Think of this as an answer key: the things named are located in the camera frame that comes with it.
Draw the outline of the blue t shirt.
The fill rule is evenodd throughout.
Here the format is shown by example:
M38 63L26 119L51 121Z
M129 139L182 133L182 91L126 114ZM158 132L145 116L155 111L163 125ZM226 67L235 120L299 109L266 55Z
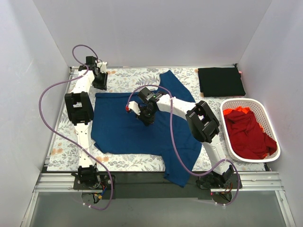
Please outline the blue t shirt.
M154 123L145 126L134 113L126 112L129 96L130 93L95 95L91 130L95 146L103 153L161 156L165 165L164 178L185 187L190 174L177 157L181 157L188 169L193 169L201 143L192 136L187 121L178 116L173 116L173 127L170 128L167 112L157 112Z

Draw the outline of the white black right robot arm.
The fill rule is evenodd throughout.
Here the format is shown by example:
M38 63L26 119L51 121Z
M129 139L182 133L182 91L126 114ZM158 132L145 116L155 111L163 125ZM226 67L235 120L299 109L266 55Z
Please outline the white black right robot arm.
M183 101L173 97L168 90L154 93L146 86L141 87L138 97L144 105L129 100L126 110L133 111L146 126L153 124L157 111L168 112L187 121L191 134L202 143L211 161L211 170L199 175L204 187L225 188L231 184L234 167L226 160L220 143L219 121L205 101Z

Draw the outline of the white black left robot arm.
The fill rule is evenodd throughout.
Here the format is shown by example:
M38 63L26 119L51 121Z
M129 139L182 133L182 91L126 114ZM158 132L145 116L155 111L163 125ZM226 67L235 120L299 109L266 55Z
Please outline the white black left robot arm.
M98 175L97 162L91 156L91 126L94 118L94 109L89 97L89 90L94 87L107 90L107 63L94 56L87 56L84 66L79 67L80 79L73 90L65 94L64 100L69 120L72 122L79 151L78 173L75 177L79 183L90 189L100 186L101 178Z

